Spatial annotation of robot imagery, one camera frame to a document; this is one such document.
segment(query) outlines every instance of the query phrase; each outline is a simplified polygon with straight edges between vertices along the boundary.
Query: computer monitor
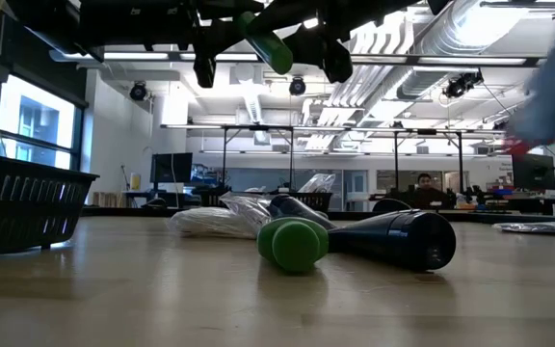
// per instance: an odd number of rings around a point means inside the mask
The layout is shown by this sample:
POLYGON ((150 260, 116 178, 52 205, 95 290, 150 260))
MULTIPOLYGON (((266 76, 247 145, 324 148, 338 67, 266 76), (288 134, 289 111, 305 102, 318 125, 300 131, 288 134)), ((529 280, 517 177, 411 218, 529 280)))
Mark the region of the computer monitor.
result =
POLYGON ((192 179, 192 153, 154 154, 152 183, 187 183, 192 179))
POLYGON ((516 188, 555 190, 554 158, 537 154, 514 155, 513 176, 516 188))

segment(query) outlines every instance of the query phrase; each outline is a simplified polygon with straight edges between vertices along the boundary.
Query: green handle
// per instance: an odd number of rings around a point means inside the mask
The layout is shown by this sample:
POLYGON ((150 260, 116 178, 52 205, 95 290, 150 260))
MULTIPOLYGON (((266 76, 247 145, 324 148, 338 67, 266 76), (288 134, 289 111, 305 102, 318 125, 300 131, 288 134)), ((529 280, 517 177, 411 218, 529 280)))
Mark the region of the green handle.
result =
POLYGON ((241 34, 263 62, 267 63, 278 74, 287 73, 293 66, 293 53, 274 33, 248 35, 248 24, 255 18, 254 13, 244 12, 234 18, 234 21, 241 34))
POLYGON ((270 222, 258 233, 258 252, 287 272, 300 273, 314 268, 314 263, 329 250, 327 231, 316 222, 299 217, 270 222))

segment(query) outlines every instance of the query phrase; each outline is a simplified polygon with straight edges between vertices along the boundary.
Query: wooden table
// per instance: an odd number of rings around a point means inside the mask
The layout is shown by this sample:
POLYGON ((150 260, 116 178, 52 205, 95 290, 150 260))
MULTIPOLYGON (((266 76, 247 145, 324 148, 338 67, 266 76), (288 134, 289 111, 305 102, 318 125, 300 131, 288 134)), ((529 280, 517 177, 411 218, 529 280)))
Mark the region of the wooden table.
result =
POLYGON ((435 274, 329 254, 287 277, 245 240, 164 219, 82 219, 61 248, 0 256, 0 346, 554 346, 555 237, 454 224, 435 274))

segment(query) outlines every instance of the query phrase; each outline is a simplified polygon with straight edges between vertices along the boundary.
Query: pipe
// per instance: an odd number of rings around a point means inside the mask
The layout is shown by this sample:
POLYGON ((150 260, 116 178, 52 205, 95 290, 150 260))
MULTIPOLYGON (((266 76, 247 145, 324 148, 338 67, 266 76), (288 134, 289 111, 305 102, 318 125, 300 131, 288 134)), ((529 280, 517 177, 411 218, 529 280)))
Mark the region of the pipe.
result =
MULTIPOLYGON (((505 36, 525 10, 481 8, 482 0, 456 1, 430 32, 412 49, 413 54, 476 55, 505 36)), ((400 98, 416 99, 444 79, 446 72, 414 71, 397 67, 366 102, 371 110, 387 92, 396 89, 400 98)))

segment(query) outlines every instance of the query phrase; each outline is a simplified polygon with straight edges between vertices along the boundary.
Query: black basket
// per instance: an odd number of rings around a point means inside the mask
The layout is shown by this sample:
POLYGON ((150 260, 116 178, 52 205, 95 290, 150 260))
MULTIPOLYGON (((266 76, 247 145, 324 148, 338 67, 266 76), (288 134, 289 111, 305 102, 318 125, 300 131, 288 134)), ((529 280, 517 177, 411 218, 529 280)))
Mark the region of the black basket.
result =
MULTIPOLYGON (((200 201, 203 207, 226 207, 226 205, 220 201, 220 197, 225 194, 227 190, 224 191, 206 191, 200 193, 200 201)), ((244 194, 256 194, 256 195, 266 195, 263 192, 246 192, 244 194)), ((307 207, 321 212, 327 212, 329 210, 329 204, 331 200, 332 193, 284 193, 289 196, 303 202, 307 207)))
POLYGON ((327 212, 333 193, 287 193, 314 211, 327 212))
POLYGON ((220 197, 226 194, 228 190, 226 189, 212 189, 208 191, 200 192, 200 205, 202 207, 224 207, 226 205, 220 201, 220 197))
POLYGON ((69 240, 96 178, 0 157, 0 253, 69 240))

